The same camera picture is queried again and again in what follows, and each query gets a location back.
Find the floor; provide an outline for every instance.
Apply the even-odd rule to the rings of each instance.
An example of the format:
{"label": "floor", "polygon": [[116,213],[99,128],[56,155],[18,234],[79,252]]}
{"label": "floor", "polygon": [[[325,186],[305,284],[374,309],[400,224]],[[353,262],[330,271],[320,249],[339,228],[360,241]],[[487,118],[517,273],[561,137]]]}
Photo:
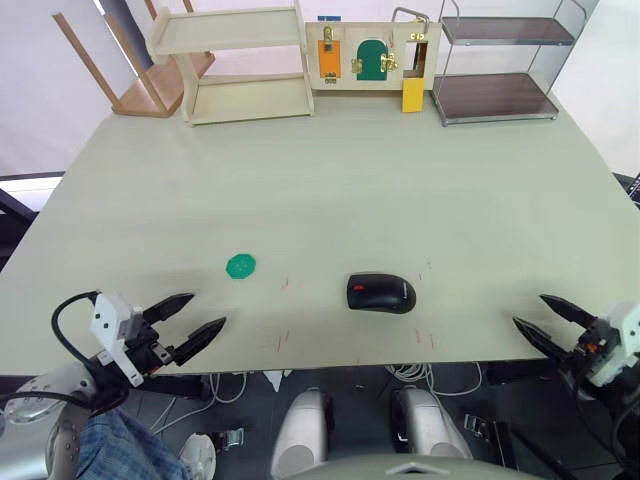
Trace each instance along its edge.
{"label": "floor", "polygon": [[[443,364],[434,368],[440,391],[462,391],[473,386],[477,372],[473,364]],[[230,398],[240,389],[240,375],[225,374],[221,380],[222,398]],[[166,430],[162,438],[178,453],[193,432],[218,432],[244,427],[245,443],[217,458],[218,479],[269,478],[271,453],[279,427],[289,404],[309,387],[319,387],[334,404],[335,431],[330,438],[329,460],[358,453],[393,452],[388,425],[391,393],[403,384],[383,367],[330,368],[294,371],[275,393],[261,373],[248,377],[245,394],[234,404],[214,405]],[[132,415],[149,426],[166,408],[171,397],[135,391],[124,405]],[[579,480],[610,480],[620,472],[608,453],[601,450],[579,423],[565,386],[558,378],[529,379],[517,383],[483,386],[473,394],[442,401],[459,428],[465,413],[507,420],[531,439],[544,445]],[[171,409],[169,421],[206,401],[179,399]],[[587,404],[588,418],[604,434],[609,426],[607,412],[600,405]],[[476,459],[490,461],[486,444],[464,431]],[[523,445],[514,440],[520,471],[546,479],[555,479]]]}

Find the black computer mouse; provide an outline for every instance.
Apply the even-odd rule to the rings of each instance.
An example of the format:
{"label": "black computer mouse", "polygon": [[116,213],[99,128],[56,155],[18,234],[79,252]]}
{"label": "black computer mouse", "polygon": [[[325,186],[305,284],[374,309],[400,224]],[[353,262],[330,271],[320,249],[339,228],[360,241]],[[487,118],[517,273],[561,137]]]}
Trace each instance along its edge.
{"label": "black computer mouse", "polygon": [[347,302],[352,310],[407,313],[416,304],[416,291],[404,278],[386,273],[351,275]]}

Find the white wall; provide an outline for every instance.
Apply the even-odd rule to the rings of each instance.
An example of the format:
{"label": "white wall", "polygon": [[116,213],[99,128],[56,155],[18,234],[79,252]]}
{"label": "white wall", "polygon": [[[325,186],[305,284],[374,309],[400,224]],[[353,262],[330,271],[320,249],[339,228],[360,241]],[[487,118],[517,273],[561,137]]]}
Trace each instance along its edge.
{"label": "white wall", "polygon": [[553,89],[609,168],[640,172],[640,3],[600,0]]}
{"label": "white wall", "polygon": [[66,170],[111,112],[58,11],[116,94],[135,78],[91,0],[0,0],[0,176]]}

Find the metal shelf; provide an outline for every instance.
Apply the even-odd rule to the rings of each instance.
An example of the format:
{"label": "metal shelf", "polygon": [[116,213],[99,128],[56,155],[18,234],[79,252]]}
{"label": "metal shelf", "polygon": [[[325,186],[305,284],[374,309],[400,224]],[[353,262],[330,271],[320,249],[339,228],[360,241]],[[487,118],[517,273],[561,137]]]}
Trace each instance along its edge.
{"label": "metal shelf", "polygon": [[573,45],[575,38],[555,18],[442,17],[453,45]]}
{"label": "metal shelf", "polygon": [[432,94],[445,125],[558,115],[527,73],[439,76]]}

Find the brass latch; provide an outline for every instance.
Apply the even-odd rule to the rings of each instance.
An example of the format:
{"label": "brass latch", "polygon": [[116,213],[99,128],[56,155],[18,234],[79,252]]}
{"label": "brass latch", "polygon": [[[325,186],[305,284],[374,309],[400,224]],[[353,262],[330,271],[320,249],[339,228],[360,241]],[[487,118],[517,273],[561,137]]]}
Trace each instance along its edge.
{"label": "brass latch", "polygon": [[354,58],[351,60],[351,73],[362,73],[362,59]]}
{"label": "brass latch", "polygon": [[398,69],[398,62],[396,62],[396,56],[393,53],[380,55],[380,71],[392,72]]}
{"label": "brass latch", "polygon": [[322,29],[324,35],[324,51],[330,52],[333,49],[333,30],[329,25]]}

